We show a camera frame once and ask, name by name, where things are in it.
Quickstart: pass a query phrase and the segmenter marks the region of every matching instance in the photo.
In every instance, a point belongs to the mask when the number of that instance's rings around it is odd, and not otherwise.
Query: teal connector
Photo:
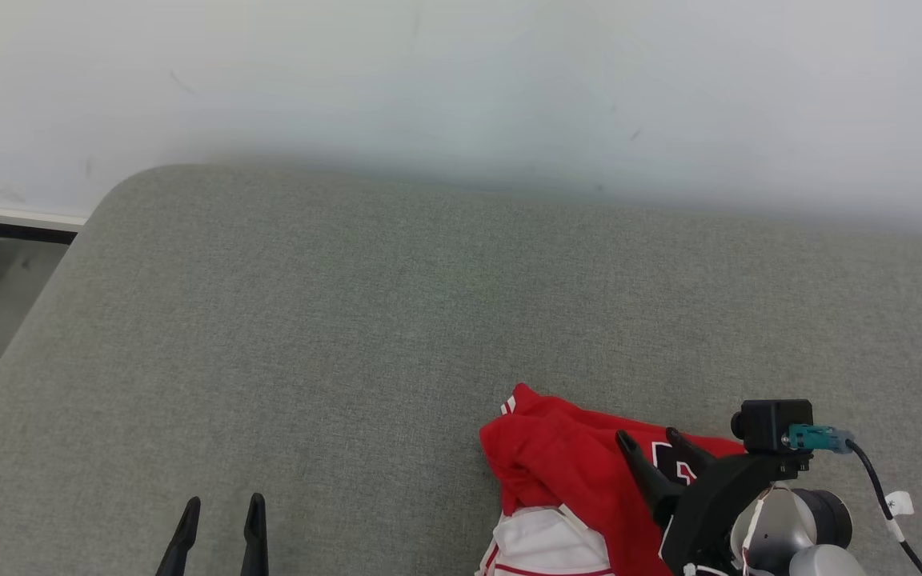
[[[830,450],[835,454],[852,454],[852,448],[845,445],[846,440],[855,440],[848,430],[792,424],[788,427],[788,434],[782,437],[782,444],[793,450]]]

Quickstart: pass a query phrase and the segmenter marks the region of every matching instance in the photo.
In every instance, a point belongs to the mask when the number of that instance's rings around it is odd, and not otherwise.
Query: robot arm
[[[626,463],[663,531],[659,556],[673,574],[731,575],[746,568],[773,576],[864,576],[845,550],[852,520],[841,500],[780,484],[809,470],[810,446],[831,449],[846,438],[833,429],[809,434],[812,423],[809,401],[744,402],[732,431],[747,453],[724,458],[668,429],[678,458],[701,470],[688,487],[668,481],[631,435],[619,431]]]

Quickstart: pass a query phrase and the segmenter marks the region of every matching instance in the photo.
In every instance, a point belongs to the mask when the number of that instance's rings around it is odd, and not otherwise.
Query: fabric texture
[[[696,473],[687,463],[662,466],[666,426],[582,410],[563,398],[542,397],[520,383],[501,415],[479,431],[494,475],[500,480],[503,514],[524,506],[564,506],[601,533],[618,576],[665,576],[656,557],[661,532],[639,495],[615,435],[625,430],[669,480],[689,484]],[[685,434],[714,456],[745,452],[740,442]]]
[[[92,215],[0,360],[0,576],[471,573],[479,429],[516,382],[728,437],[744,398],[855,431],[922,557],[922,237],[173,166]],[[869,574],[912,567],[855,457],[817,456]]]
[[[501,515],[475,576],[612,576],[603,535],[556,507]]]

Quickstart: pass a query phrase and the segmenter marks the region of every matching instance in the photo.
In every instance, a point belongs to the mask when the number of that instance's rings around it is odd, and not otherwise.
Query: white wall
[[[0,208],[233,154],[922,230],[922,1],[0,0]]]

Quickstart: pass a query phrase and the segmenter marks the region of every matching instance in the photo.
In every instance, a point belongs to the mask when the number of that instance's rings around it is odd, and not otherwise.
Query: white label tag
[[[912,498],[908,492],[904,490],[892,492],[885,496],[884,500],[888,503],[888,509],[892,511],[892,515],[912,514]]]
[[[903,529],[899,528],[899,523],[896,522],[895,518],[892,518],[892,520],[888,520],[886,522],[888,522],[888,529],[892,532],[892,536],[896,537],[897,541],[906,541],[906,536],[903,534]]]

